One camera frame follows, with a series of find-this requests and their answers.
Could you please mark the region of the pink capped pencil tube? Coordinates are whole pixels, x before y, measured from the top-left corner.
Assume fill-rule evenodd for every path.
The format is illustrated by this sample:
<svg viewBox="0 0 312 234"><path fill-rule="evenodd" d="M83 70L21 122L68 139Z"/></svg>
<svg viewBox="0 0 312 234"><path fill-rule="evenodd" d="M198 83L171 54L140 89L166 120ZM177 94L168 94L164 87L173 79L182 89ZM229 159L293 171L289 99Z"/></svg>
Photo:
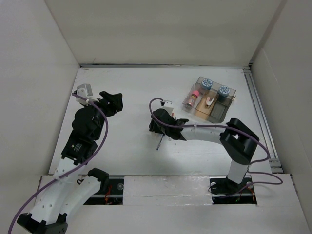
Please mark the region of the pink capped pencil tube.
<svg viewBox="0 0 312 234"><path fill-rule="evenodd" d="M193 107L198 97L199 97L199 91L193 90L191 94L188 96L187 101L185 102L185 105L188 107Z"/></svg>

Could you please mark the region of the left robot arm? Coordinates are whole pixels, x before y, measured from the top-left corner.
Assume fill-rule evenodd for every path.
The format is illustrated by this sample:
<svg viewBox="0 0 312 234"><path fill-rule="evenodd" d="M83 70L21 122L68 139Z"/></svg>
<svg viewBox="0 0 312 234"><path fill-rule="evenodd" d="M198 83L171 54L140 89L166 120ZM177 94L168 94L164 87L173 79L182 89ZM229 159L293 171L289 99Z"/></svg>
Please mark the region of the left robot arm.
<svg viewBox="0 0 312 234"><path fill-rule="evenodd" d="M72 94L83 106L77 110L72 131L61 152L53 180L39 189L31 199L42 196L27 213L18 212L17 223L31 234L64 234L68 219L94 194L111 191L109 174L91 169L77 184L79 174L100 151L108 135L108 117L122 111L122 94L100 92L91 99L80 91ZM100 144L96 141L103 136Z"/></svg>

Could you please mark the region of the aluminium rail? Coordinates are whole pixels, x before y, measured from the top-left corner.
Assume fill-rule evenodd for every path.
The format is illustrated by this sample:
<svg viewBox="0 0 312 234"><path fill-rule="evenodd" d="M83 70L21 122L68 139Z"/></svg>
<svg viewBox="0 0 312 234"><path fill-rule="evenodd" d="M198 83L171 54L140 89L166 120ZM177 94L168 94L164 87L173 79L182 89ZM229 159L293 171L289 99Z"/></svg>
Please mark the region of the aluminium rail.
<svg viewBox="0 0 312 234"><path fill-rule="evenodd" d="M278 154L277 154L277 151L276 151L276 148L275 148L275 145L273 142L273 138L272 138L272 135L271 135L271 132L270 132L270 129L269 129L266 117L265 117L263 107L261 105L260 97L259 97L258 92L256 90L255 82L254 82L250 68L247 66L244 67L243 68L243 74L245 76L245 80L246 80L246 83L247 83L247 86L248 86L248 89L249 89L249 92L251 95L253 106L254 106L254 109L256 111L256 115L258 118L258 122L260 124L260 128L262 131L262 135L263 135L265 145L266 145L266 147L270 153L271 158L269 159L269 164L271 167L271 171L274 174L283 174L284 171L283 171L283 168L281 166L280 160L278 158Z"/></svg>
<svg viewBox="0 0 312 234"><path fill-rule="evenodd" d="M209 65L177 65L177 64L80 64L81 69L104 68L233 68L250 69L250 66L209 66Z"/></svg>

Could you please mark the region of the blue round jar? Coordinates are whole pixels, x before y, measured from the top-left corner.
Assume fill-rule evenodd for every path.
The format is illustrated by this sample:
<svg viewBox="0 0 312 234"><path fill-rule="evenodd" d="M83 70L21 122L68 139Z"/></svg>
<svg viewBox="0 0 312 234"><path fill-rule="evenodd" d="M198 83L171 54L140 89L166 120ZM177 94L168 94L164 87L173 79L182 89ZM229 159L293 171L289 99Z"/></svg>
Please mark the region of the blue round jar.
<svg viewBox="0 0 312 234"><path fill-rule="evenodd" d="M212 85L213 85L213 82L211 79L208 79L208 78L204 78L202 81L201 81L201 88L203 90L210 90L212 88Z"/></svg>
<svg viewBox="0 0 312 234"><path fill-rule="evenodd" d="M230 88L226 85L221 85L218 90L218 94L221 97L226 98L230 94Z"/></svg>

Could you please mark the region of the right aluminium rail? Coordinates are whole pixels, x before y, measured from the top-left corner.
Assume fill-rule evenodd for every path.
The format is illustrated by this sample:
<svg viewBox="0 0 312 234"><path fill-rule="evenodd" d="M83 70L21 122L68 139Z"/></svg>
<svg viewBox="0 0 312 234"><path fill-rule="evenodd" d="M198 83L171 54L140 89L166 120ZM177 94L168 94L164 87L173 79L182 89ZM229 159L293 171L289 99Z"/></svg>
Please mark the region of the right aluminium rail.
<svg viewBox="0 0 312 234"><path fill-rule="evenodd" d="M277 151L276 151L276 148L275 148L275 145L273 142L273 138L272 138L272 135L271 135L271 132L270 132L270 129L269 129L266 117L265 117L263 107L261 105L260 97L259 97L258 92L256 90L255 82L254 82L250 68L247 66L244 67L243 68L243 74L245 76L245 80L246 80L246 83L247 83L247 86L248 86L248 89L249 89L249 92L251 95L253 106L254 106L254 109L256 111L256 115L258 118L258 122L260 124L260 128L262 131L262 135L263 135L265 145L266 145L266 147L270 153L271 158L269 159L269 164L271 167L271 171L274 174L283 174L284 171L283 171L283 168L281 166L280 160L278 158L278 154L277 154Z"/></svg>

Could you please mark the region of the front mounting rail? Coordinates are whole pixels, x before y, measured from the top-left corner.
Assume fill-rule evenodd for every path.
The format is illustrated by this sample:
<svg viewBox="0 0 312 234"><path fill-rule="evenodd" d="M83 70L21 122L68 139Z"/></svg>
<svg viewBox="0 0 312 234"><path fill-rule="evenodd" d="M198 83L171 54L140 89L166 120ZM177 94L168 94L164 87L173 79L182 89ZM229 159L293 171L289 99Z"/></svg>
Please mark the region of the front mounting rail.
<svg viewBox="0 0 312 234"><path fill-rule="evenodd" d="M223 176L208 175L112 175L103 192L91 196L87 205L206 206L257 204L252 188L236 189L232 197L221 198L218 182Z"/></svg>

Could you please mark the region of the pink white stapler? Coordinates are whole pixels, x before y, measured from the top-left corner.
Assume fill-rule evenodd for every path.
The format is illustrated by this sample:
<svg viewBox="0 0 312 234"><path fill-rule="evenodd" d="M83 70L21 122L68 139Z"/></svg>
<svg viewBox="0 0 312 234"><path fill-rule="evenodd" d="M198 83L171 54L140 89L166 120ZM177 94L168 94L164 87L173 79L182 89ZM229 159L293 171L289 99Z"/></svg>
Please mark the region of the pink white stapler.
<svg viewBox="0 0 312 234"><path fill-rule="evenodd" d="M215 102L215 98L207 97L205 101L205 106L207 108L210 108L214 104L214 102Z"/></svg>

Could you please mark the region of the back aluminium rail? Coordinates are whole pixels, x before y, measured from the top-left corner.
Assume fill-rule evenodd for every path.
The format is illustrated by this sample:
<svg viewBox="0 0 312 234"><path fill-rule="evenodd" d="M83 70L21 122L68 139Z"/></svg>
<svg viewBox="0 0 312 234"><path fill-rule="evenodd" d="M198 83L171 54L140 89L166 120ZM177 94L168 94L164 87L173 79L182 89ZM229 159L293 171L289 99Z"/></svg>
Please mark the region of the back aluminium rail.
<svg viewBox="0 0 312 234"><path fill-rule="evenodd" d="M81 69L104 68L233 68L250 69L250 66L209 66L209 65L177 65L177 64L80 64Z"/></svg>

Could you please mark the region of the clear desk organizer box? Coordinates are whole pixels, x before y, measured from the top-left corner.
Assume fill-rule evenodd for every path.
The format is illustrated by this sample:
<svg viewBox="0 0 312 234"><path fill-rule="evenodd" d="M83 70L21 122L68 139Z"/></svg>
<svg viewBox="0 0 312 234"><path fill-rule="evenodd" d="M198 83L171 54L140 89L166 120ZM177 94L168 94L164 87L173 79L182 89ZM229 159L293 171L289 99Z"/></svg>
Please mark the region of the clear desk organizer box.
<svg viewBox="0 0 312 234"><path fill-rule="evenodd" d="M182 103L183 110L214 124L222 123L236 90L209 78L199 77Z"/></svg>

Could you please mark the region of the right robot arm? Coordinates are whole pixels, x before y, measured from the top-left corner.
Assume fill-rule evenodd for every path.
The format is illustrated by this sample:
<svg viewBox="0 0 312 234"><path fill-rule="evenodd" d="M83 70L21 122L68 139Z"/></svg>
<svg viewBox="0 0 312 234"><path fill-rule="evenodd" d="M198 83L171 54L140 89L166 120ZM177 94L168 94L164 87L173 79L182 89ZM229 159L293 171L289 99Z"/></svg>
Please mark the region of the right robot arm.
<svg viewBox="0 0 312 234"><path fill-rule="evenodd" d="M200 127L188 119L174 119L163 108L152 111L151 119L151 132L165 134L173 140L200 140L222 145L231 158L225 186L231 192L242 188L259 137L239 119L231 118L226 125Z"/></svg>

